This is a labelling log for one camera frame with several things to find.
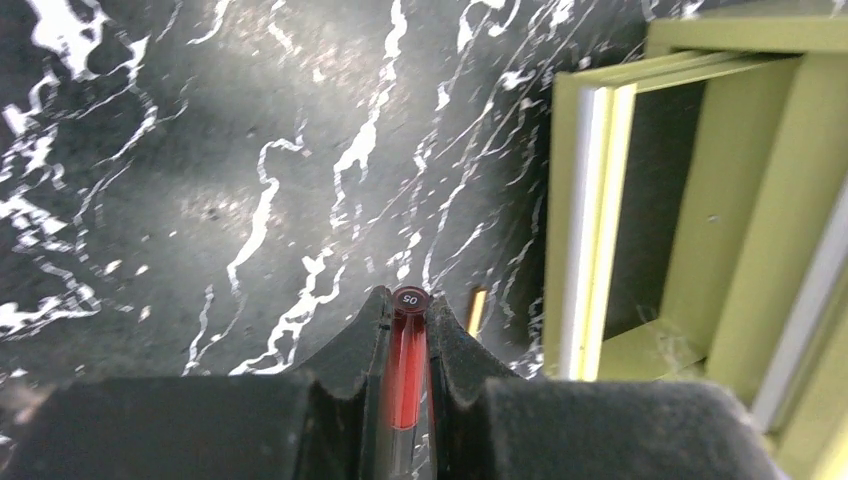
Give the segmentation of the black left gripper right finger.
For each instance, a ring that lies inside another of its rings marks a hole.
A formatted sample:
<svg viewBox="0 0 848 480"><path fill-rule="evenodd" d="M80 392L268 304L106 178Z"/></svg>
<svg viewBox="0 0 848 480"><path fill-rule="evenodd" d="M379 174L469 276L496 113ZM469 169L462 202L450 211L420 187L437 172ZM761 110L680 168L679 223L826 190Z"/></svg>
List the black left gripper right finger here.
<svg viewBox="0 0 848 480"><path fill-rule="evenodd" d="M426 312L437 479L779 479L740 403L705 382L528 380L443 296Z"/></svg>

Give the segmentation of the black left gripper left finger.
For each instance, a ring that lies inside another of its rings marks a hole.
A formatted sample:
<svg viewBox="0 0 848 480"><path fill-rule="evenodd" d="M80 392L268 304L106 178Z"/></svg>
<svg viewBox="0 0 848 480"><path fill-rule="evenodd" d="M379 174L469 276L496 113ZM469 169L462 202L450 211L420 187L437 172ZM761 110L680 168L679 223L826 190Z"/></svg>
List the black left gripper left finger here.
<svg viewBox="0 0 848 480"><path fill-rule="evenodd" d="M385 479L391 295L272 375L112 378L54 390L5 479Z"/></svg>

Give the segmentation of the thin tan makeup pencil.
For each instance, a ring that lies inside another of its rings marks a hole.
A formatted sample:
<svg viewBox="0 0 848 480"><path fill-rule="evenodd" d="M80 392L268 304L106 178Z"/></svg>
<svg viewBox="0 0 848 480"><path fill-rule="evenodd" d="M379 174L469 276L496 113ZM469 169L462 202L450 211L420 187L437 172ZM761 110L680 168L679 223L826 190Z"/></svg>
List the thin tan makeup pencil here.
<svg viewBox="0 0 848 480"><path fill-rule="evenodd" d="M470 294L466 331L473 338L477 338L479 335L487 294L488 290L481 286L473 288Z"/></svg>

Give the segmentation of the green metal drawer box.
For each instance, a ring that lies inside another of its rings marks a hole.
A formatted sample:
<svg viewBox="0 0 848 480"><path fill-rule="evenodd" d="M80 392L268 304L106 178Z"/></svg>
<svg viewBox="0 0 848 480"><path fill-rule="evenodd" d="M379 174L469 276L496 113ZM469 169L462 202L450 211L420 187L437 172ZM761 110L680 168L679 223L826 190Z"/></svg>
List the green metal drawer box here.
<svg viewBox="0 0 848 480"><path fill-rule="evenodd" d="M640 96L703 84L659 315L603 335ZM847 5L757 1L649 24L643 60L555 78L544 371L697 362L797 479L847 475Z"/></svg>

